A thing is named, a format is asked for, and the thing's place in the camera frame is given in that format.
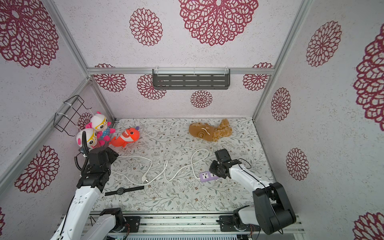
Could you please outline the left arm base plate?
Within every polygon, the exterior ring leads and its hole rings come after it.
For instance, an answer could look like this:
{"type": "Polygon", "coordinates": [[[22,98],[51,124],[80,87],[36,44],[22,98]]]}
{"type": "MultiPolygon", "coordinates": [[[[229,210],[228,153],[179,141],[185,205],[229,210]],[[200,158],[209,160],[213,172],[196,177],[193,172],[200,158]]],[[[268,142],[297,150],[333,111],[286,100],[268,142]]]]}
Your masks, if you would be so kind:
{"type": "Polygon", "coordinates": [[[139,216],[125,216],[124,220],[122,218],[117,218],[116,225],[109,231],[109,234],[112,233],[138,233],[141,223],[141,217],[139,216]]]}

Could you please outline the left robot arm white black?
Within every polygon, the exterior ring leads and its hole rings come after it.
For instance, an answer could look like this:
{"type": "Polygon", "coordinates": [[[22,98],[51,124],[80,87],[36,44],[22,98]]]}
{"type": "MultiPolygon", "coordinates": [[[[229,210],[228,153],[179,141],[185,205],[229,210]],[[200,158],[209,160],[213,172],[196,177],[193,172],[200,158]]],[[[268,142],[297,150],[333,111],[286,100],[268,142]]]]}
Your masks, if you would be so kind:
{"type": "Polygon", "coordinates": [[[111,165],[119,154],[109,147],[86,151],[77,190],[53,240],[103,240],[111,231],[120,231],[126,221],[120,208],[103,210],[91,229],[83,235],[83,229],[96,200],[109,181],[111,165]]]}

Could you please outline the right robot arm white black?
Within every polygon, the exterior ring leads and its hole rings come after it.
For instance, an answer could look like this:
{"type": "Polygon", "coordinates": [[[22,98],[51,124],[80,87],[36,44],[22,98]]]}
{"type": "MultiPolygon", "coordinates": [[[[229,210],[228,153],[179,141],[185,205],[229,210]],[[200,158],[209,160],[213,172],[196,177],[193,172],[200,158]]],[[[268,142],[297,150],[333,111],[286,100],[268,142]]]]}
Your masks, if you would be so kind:
{"type": "Polygon", "coordinates": [[[284,228],[296,223],[297,218],[282,184],[270,183],[257,177],[242,161],[231,159],[226,149],[215,152],[216,159],[210,172],[220,178],[230,178],[253,195],[253,206],[233,211],[228,220],[218,220],[226,229],[263,231],[267,235],[284,233],[284,228]]]}

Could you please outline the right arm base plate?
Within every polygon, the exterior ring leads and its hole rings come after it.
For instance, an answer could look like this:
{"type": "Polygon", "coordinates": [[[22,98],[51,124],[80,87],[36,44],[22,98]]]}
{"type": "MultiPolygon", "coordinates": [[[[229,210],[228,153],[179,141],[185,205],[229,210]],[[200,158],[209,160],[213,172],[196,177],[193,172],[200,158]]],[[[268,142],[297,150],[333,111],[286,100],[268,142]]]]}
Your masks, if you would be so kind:
{"type": "Polygon", "coordinates": [[[222,232],[258,232],[260,226],[252,224],[244,224],[239,217],[235,215],[222,215],[216,222],[220,225],[222,232]]]}

